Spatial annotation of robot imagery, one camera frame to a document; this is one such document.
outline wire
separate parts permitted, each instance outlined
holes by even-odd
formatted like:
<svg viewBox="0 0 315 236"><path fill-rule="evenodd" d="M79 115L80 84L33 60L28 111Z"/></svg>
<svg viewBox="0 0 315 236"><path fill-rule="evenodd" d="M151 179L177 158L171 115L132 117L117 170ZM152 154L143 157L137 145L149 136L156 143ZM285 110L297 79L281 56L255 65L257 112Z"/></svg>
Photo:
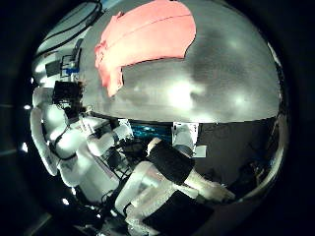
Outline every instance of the wire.
<svg viewBox="0 0 315 236"><path fill-rule="evenodd" d="M76 12L74 12L73 14L71 14L69 17L62 19L60 22L58 22L57 26L64 23L65 21L69 20L70 18L72 18L73 16L75 16L77 13L79 13L82 9L84 9L86 6L88 5L88 2L86 2L83 6L81 6L81 8L79 8Z"/></svg>
<svg viewBox="0 0 315 236"><path fill-rule="evenodd" d="M100 2L98 1L91 1L91 2L96 2L97 5L99 6L99 11L101 12L101 8L102 8L102 5ZM54 45L52 47L49 47L41 52L38 52L36 55L33 56L33 59L47 53L47 52L50 52L52 50L55 50L56 48L59 48L61 46L63 46L64 44L66 44L67 42L71 41L72 39L76 38L80 33L84 32L87 28L89 28L91 25L92 25L93 22L90 22L88 25L86 25L84 28L80 29L78 32L76 32L75 34L73 34L72 36L70 36L69 38L67 38L66 40L58 43L57 45Z"/></svg>
<svg viewBox="0 0 315 236"><path fill-rule="evenodd" d="M111 172L113 172L113 174L118 178L119 182L121 181L119 175L117 175L117 173L115 172L115 170L113 170L107 163L105 163L105 161L103 161L101 158L98 157L98 160L101 161L101 163L103 163L104 166L106 166L108 169L111 170Z"/></svg>
<svg viewBox="0 0 315 236"><path fill-rule="evenodd" d="M57 137L55 143L53 144L53 146L55 148L57 148L58 143L60 142L60 140L62 139L62 136L70 129L69 124L66 125L66 128L64 129L64 131Z"/></svg>
<svg viewBox="0 0 315 236"><path fill-rule="evenodd" d="M61 157L61 156L57 153L57 151L54 149L53 146L50 146L50 145L49 145L49 149L50 149L50 151L51 151L52 153L54 153L54 154L59 158L57 165L59 165L60 160L70 160L70 159L76 157L76 153L73 153L72 155L70 155L70 156L68 156L68 157Z"/></svg>
<svg viewBox="0 0 315 236"><path fill-rule="evenodd" d="M122 176L121 176L122 179L123 179L125 176L126 176L126 177L129 177L129 176L131 175L131 174L127 175L128 170L130 170L129 167L128 167L128 168L126 169L126 171L122 174Z"/></svg>
<svg viewBox="0 0 315 236"><path fill-rule="evenodd" d="M112 192L114 192L113 190L109 190L107 193L105 193L105 194L103 194L102 196L101 196L101 198L100 198L100 203L101 204L104 204L105 203L105 201L104 201L104 197L107 197L109 194L111 194Z"/></svg>
<svg viewBox="0 0 315 236"><path fill-rule="evenodd" d="M49 37L45 38L42 43L44 43L46 40L48 40L48 39L51 38L51 37L54 37L54 36L56 36L56 35L59 35L59 34L61 34L61 33L64 33L64 32L66 32L66 31L69 31L69 30L71 30L71 29L77 27L78 25L80 25L81 23L83 23L85 20L87 20L87 19L96 11L97 7L98 7L98 5L97 5L97 3L96 3L96 5L95 5L95 7L93 8L93 10L92 10L87 16L85 16L83 19L81 19L78 23L76 23L75 25L73 25L73 26L71 26L71 27L68 27L68 28L66 28L66 29L63 29L63 30L61 30L61 31L59 31L59 32L53 33L53 34L50 35Z"/></svg>

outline cable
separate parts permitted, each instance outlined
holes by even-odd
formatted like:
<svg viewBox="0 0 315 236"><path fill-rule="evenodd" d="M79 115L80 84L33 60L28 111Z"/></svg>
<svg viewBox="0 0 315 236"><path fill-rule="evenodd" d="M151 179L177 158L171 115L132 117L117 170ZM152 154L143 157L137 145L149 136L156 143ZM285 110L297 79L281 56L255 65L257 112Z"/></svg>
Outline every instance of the cable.
<svg viewBox="0 0 315 236"><path fill-rule="evenodd" d="M76 157L76 153L73 153L72 155L70 155L68 157L61 157L51 144L49 145L49 149L52 153L54 153L58 157L59 160L58 160L57 165L59 165L60 160L70 160L70 159L73 159L74 157Z"/></svg>
<svg viewBox="0 0 315 236"><path fill-rule="evenodd" d="M65 21L67 21L68 19L72 18L73 16L75 16L77 13L79 13L82 9L84 9L86 6L88 5L88 2L86 2L83 6L81 6L81 8L79 8L76 12L74 12L73 14L71 14L69 17L62 19L60 22L58 22L58 25L64 23Z"/></svg>
<svg viewBox="0 0 315 236"><path fill-rule="evenodd" d="M127 175L128 170L129 170L129 168L127 168L126 171L124 173L122 173L121 179L123 179L125 176L129 177L131 175L131 174Z"/></svg>
<svg viewBox="0 0 315 236"><path fill-rule="evenodd" d="M51 38L51 37L54 37L54 36L56 36L56 35L59 35L59 34L61 34L61 33L63 33L63 32L69 31L69 30L71 30L71 29L77 27L77 26L80 25L82 22L84 22L85 20L87 20L87 19L96 11L97 7L98 7L98 5L97 5L97 3L95 3L94 9L93 9L87 16L85 16L82 20L80 20L78 23L76 23L75 25L73 25L73 26L71 26L71 27L68 27L68 28L63 29L63 30L61 30L61 31L59 31L59 32L53 33L53 34L50 35L49 37L45 38L42 43L44 43L46 40L48 40L48 39Z"/></svg>
<svg viewBox="0 0 315 236"><path fill-rule="evenodd" d="M101 8L102 8L102 5L100 2L98 1L91 1L91 2L96 2L97 5L99 6L99 11L101 12ZM78 32L76 32L75 34L73 34L72 36L70 36L69 38L67 38L66 40L58 43L57 45L54 45L52 47L49 47L41 52L38 52L36 55L33 56L33 59L47 53L47 52L50 52L56 48L59 48L61 46L63 46L64 44L66 44L67 42L71 41L72 39L76 38L80 33L84 32L87 28L89 28L91 25L92 25L93 22L90 22L88 25L86 25L84 28L80 29Z"/></svg>
<svg viewBox="0 0 315 236"><path fill-rule="evenodd" d="M65 130L57 137L57 139L55 140L55 143L53 144L54 148L57 148L58 143L60 142L60 140L62 139L62 136L67 132L67 130L70 129L70 126L67 124Z"/></svg>
<svg viewBox="0 0 315 236"><path fill-rule="evenodd" d="M112 192L114 192L113 190L109 190L107 193L103 194L100 198L100 203L104 204L105 201L103 200L104 197L107 197L109 194L111 194Z"/></svg>
<svg viewBox="0 0 315 236"><path fill-rule="evenodd" d="M120 177L117 175L117 173L115 172L115 170L113 170L108 164L106 164L101 158L97 157L98 160L101 161L101 163L103 163L104 166L106 166L108 169L111 170L111 172L113 172L113 174L118 178L119 182L121 181Z"/></svg>

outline dark background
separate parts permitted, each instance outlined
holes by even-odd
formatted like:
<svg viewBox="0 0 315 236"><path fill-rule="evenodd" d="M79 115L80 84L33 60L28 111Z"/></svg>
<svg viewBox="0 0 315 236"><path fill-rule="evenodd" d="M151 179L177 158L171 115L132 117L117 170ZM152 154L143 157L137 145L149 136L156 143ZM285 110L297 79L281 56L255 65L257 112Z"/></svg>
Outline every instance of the dark background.
<svg viewBox="0 0 315 236"><path fill-rule="evenodd" d="M32 154L15 151L30 137L31 61L48 31L81 1L15 0L0 6L0 232L24 235L40 217L53 216L36 235L74 235L66 223L70 208L52 200L68 196L61 182L50 181ZM266 35L283 63L291 109L291 140L283 171L264 203L230 235L314 234L315 187L315 26L313 1L237 0Z"/></svg>

